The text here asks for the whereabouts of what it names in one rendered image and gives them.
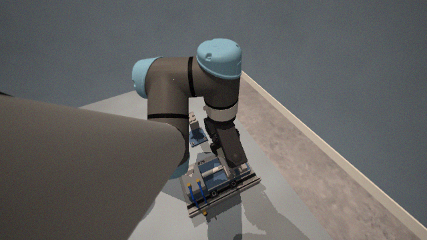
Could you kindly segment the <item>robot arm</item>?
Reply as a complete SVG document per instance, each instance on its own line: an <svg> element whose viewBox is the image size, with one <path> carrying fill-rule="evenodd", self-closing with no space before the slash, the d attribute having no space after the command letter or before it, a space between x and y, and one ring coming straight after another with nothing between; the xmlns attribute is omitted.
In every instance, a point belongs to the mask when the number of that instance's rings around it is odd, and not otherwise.
<svg viewBox="0 0 427 240"><path fill-rule="evenodd" d="M0 95L0 240L128 240L188 171L189 98L229 121L241 75L240 46L213 39L133 66L147 120Z"/></svg>

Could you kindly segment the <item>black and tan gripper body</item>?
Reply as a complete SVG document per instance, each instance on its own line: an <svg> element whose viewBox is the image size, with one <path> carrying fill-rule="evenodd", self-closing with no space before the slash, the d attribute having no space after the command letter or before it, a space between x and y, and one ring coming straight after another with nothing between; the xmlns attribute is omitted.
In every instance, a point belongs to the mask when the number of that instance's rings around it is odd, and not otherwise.
<svg viewBox="0 0 427 240"><path fill-rule="evenodd" d="M208 118L207 117L203 119L205 124L205 130L207 131L207 134L209 135L213 143L215 143L215 147L220 148L221 145L220 145L218 136L216 134L216 130L214 129L214 125L217 125L217 126L229 125L234 122L234 120L236 119L236 116L233 119L230 119L229 121L214 121L213 119L210 119L209 117ZM210 122L212 122L213 124Z"/></svg>

